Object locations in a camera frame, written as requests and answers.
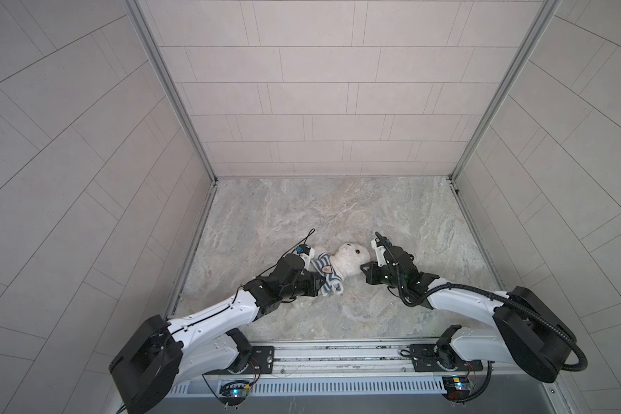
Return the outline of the white teddy bear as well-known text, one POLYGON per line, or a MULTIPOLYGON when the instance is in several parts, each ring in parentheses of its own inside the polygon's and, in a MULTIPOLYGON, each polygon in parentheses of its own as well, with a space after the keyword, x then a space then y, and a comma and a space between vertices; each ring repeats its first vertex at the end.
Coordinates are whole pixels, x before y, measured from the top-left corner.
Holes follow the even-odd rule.
MULTIPOLYGON (((315 257, 322 251, 326 250, 318 248, 315 251, 315 257)), ((371 255, 367 248, 357 243, 344 243, 334 254, 329 254, 332 265, 343 278, 343 287, 346 279, 358 276, 362 272, 362 265, 371 262, 371 255)))

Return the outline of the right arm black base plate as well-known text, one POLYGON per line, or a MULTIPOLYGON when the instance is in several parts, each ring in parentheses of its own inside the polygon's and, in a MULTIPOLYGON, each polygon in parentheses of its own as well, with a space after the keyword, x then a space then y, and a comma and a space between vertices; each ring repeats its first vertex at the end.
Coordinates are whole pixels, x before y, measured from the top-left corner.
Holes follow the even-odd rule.
POLYGON ((466 362, 449 346, 436 344, 412 344, 402 349, 400 355, 412 361, 416 372, 467 372, 469 369, 481 372, 483 363, 478 360, 466 362))

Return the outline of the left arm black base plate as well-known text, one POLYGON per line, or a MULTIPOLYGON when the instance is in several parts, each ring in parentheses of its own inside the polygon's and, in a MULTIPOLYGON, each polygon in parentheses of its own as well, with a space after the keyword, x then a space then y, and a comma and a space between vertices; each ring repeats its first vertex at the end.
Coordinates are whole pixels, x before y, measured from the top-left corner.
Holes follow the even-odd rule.
POLYGON ((254 346, 249 351, 240 351, 236 360, 226 369, 213 370, 210 375, 254 375, 272 374, 274 346, 254 346))

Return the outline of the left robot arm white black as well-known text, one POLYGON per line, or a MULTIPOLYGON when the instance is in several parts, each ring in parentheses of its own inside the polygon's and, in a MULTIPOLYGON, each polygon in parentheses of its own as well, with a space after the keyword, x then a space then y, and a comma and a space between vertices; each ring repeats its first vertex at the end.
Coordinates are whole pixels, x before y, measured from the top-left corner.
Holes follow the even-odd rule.
POLYGON ((187 317, 148 318, 109 365, 122 413, 146 413, 177 384, 216 370, 238 373, 252 346, 239 330, 299 296, 315 297, 324 276, 312 270, 313 248, 300 245, 226 300, 187 317))

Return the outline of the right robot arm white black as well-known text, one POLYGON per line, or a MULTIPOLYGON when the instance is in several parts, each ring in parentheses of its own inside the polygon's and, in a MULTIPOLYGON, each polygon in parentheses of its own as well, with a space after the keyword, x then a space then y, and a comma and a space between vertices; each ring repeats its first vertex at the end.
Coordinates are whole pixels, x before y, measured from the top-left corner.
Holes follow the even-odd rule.
POLYGON ((554 382, 562 371, 587 369, 574 333, 530 289, 491 292, 450 282, 419 271, 412 255, 382 236, 372 245, 376 259, 362 266, 367 284, 392 288, 407 307, 454 312, 484 324, 482 329, 449 327, 436 342, 440 367, 503 362, 544 383, 554 382))

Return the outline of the blue white striped sweater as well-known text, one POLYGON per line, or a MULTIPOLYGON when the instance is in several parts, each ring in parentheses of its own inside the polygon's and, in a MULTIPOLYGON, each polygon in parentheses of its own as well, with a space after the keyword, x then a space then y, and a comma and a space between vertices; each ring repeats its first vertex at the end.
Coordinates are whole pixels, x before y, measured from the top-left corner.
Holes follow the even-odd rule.
POLYGON ((324 278, 324 284, 320 288, 323 297, 343 294, 343 278, 334 268, 331 255, 322 251, 310 261, 312 268, 324 278))

